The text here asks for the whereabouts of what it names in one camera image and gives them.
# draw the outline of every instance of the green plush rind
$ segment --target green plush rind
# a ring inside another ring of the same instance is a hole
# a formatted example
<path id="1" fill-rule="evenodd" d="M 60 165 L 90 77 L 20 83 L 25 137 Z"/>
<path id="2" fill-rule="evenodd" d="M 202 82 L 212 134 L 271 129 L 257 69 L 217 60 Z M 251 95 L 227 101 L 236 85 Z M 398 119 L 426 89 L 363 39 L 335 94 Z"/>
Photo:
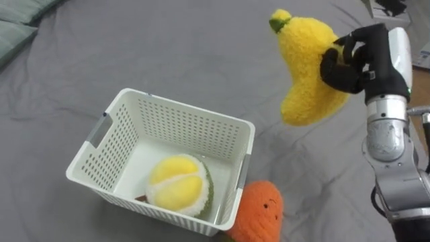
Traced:
<path id="1" fill-rule="evenodd" d="M 212 203 L 214 201 L 214 181 L 212 181 L 212 176 L 210 175 L 209 169 L 205 163 L 203 163 L 204 169 L 206 170 L 206 179 L 209 182 L 209 194 L 208 201 L 204 204 L 204 208 L 200 211 L 199 214 L 195 215 L 194 218 L 203 219 L 210 213 L 210 209 L 212 207 Z"/>
<path id="2" fill-rule="evenodd" d="M 236 242 L 232 237 L 227 234 L 221 235 L 221 242 Z"/>

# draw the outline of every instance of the basket handle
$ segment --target basket handle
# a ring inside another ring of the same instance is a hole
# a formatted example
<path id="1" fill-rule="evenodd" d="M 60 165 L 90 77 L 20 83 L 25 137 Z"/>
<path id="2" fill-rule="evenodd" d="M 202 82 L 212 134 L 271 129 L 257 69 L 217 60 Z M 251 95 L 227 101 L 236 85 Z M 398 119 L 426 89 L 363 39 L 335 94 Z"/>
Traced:
<path id="1" fill-rule="evenodd" d="M 241 172 L 239 173 L 239 179 L 237 180 L 236 189 L 237 188 L 243 189 L 245 186 L 250 160 L 251 160 L 251 155 L 245 154 L 245 157 L 243 158 L 243 162 L 242 162 Z"/>
<path id="2" fill-rule="evenodd" d="M 93 130 L 88 134 L 86 141 L 90 142 L 95 148 L 98 148 L 100 142 L 113 123 L 112 117 L 104 112 L 103 116 L 100 117 L 99 121 L 95 124 Z"/>

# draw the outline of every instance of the black object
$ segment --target black object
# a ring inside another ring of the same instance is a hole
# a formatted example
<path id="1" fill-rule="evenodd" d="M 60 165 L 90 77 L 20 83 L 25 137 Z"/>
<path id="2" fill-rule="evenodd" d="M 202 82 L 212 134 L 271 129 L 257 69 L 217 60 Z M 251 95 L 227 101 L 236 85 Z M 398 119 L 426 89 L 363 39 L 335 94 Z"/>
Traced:
<path id="1" fill-rule="evenodd" d="M 387 216 L 385 215 L 385 212 L 378 206 L 378 203 L 376 203 L 376 187 L 374 186 L 374 189 L 372 189 L 372 193 L 370 194 L 370 200 L 372 201 L 372 205 L 374 206 L 375 210 L 381 214 L 384 218 Z"/>
<path id="2" fill-rule="evenodd" d="M 402 219 L 391 224 L 397 242 L 430 242 L 430 218 Z"/>
<path id="3" fill-rule="evenodd" d="M 392 13 L 391 17 L 396 17 L 406 9 L 406 5 L 401 3 L 400 0 L 375 0 L 375 2 L 385 8 L 386 14 L 390 11 Z"/>
<path id="4" fill-rule="evenodd" d="M 427 144 L 427 149 L 430 151 L 430 123 L 423 123 L 424 137 Z M 425 169 L 425 173 L 430 173 L 430 161 Z"/>
<path id="5" fill-rule="evenodd" d="M 357 42 L 364 45 L 353 55 L 352 51 Z M 334 49 L 328 49 L 320 64 L 320 75 L 327 85 L 349 93 L 364 89 L 365 102 L 377 95 L 387 94 L 401 95 L 407 102 L 410 101 L 410 93 L 402 75 L 392 66 L 385 24 L 358 28 L 336 40 L 335 44 L 343 46 L 343 60 L 347 66 L 340 67 L 341 65 L 334 62 Z M 363 71 L 366 64 L 368 71 Z"/>

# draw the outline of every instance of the plush banana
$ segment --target plush banana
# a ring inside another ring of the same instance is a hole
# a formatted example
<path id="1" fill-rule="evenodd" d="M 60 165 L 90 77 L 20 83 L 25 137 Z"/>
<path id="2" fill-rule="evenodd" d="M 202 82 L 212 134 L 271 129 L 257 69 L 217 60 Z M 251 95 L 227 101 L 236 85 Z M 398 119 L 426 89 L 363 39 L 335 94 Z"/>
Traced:
<path id="1" fill-rule="evenodd" d="M 349 95 L 328 86 L 320 76 L 326 50 L 333 47 L 341 52 L 333 44 L 338 39 L 333 30 L 317 19 L 292 17 L 283 9 L 276 10 L 269 23 L 292 76 L 292 86 L 281 104 L 283 121 L 305 126 L 337 112 Z"/>
<path id="2" fill-rule="evenodd" d="M 148 177 L 147 202 L 160 208 L 202 218 L 213 198 L 214 184 L 207 167 L 191 155 L 163 159 Z"/>

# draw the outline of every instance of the gray cushion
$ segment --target gray cushion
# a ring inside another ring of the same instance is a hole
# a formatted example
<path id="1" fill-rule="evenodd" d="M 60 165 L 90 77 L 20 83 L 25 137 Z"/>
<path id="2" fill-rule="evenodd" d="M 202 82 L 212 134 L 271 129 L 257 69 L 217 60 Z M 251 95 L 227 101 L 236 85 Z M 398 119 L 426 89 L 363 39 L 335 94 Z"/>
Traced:
<path id="1" fill-rule="evenodd" d="M 37 28 L 0 21 L 0 68 L 35 35 Z"/>
<path id="2" fill-rule="evenodd" d="M 60 0 L 0 0 L 0 19 L 30 24 Z"/>

